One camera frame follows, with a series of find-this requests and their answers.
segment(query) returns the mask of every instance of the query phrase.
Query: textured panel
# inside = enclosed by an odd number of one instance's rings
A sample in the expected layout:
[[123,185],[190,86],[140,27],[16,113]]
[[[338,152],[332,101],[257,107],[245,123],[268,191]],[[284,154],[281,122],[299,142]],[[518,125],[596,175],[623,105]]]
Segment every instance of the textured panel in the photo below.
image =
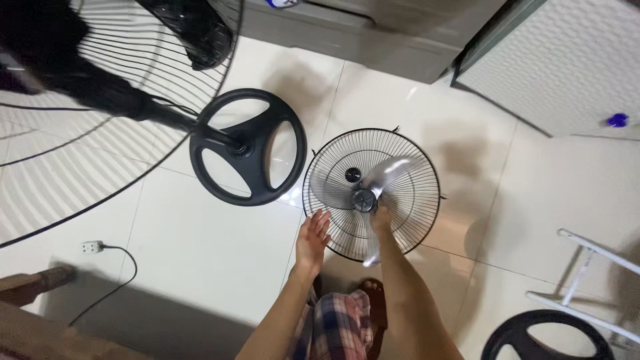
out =
[[640,116],[640,10],[549,0],[458,81],[552,135]]

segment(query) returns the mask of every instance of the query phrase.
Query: plug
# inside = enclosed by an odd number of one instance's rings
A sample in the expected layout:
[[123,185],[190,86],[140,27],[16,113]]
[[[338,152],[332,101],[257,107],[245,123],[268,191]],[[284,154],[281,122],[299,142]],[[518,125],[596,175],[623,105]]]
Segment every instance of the plug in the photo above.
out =
[[97,254],[104,250],[101,246],[102,241],[86,241],[82,243],[82,252],[85,254]]

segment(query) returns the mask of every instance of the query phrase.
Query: checkered pants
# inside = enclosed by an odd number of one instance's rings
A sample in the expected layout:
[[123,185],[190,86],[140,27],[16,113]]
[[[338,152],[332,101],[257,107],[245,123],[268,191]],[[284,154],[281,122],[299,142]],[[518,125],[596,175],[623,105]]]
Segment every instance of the checkered pants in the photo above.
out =
[[288,359],[364,360],[373,344],[369,297],[362,290],[329,293],[313,289],[298,322]]

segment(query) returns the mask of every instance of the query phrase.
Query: white stand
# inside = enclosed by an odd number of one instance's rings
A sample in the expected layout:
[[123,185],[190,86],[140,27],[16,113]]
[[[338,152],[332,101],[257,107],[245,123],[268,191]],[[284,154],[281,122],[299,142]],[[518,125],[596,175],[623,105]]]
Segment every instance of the white stand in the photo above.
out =
[[573,315],[577,318],[583,319],[587,322],[591,322],[597,325],[600,325],[602,327],[605,327],[615,333],[618,333],[622,336],[625,336],[633,341],[635,341],[636,343],[640,343],[640,336],[634,334],[633,332],[630,332],[628,330],[625,330],[623,328],[621,328],[620,326],[614,325],[612,323],[608,323],[602,319],[599,319],[595,316],[591,316],[587,313],[583,313],[582,311],[578,311],[576,309],[572,309],[569,307],[569,303],[571,302],[571,299],[573,297],[573,294],[575,293],[575,290],[578,288],[578,283],[580,282],[580,280],[582,279],[582,277],[584,276],[584,274],[586,273],[587,267],[589,266],[589,263],[591,262],[591,258],[593,257],[593,254],[598,253],[600,255],[606,256],[607,258],[615,261],[617,264],[624,266],[625,268],[633,271],[634,273],[636,273],[637,275],[640,275],[640,266],[637,266],[636,264],[630,262],[629,260],[623,259],[619,256],[617,256],[616,254],[612,254],[611,252],[609,252],[608,250],[605,250],[601,247],[599,247],[598,245],[595,245],[591,240],[586,239],[581,237],[578,234],[574,234],[568,230],[565,229],[560,229],[558,230],[558,235],[567,237],[569,239],[574,240],[575,242],[577,242],[578,244],[582,245],[583,247],[587,248],[587,257],[584,260],[582,266],[580,267],[580,270],[578,271],[578,274],[573,278],[573,281],[571,282],[571,286],[569,287],[569,291],[567,291],[566,295],[564,296],[564,298],[562,299],[562,302],[556,302],[553,300],[549,300],[545,297],[542,297],[541,295],[538,295],[537,293],[533,293],[531,291],[527,291],[527,297],[532,299],[532,300],[536,300],[539,301],[541,303],[543,303],[544,305],[547,305],[549,307],[553,307],[554,309],[558,309],[560,311],[564,311],[565,313],[569,314],[569,315]]

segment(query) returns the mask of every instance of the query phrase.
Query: spinning fan blade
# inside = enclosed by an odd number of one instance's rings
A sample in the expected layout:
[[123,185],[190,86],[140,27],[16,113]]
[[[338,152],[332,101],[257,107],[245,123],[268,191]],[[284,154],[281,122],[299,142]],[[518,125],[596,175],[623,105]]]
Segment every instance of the spinning fan blade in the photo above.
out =
[[360,215],[362,215],[367,234],[367,246],[362,264],[364,267],[370,268],[380,264],[380,242],[378,242],[378,235],[373,232],[371,227],[371,215],[369,213],[360,213]]
[[326,176],[312,174],[309,186],[311,192],[323,204],[337,209],[353,209],[353,189],[349,185],[339,187],[331,182],[325,181]]
[[369,175],[364,178],[362,185],[370,189],[379,199],[384,187],[402,177],[417,164],[410,156],[394,156],[377,164]]

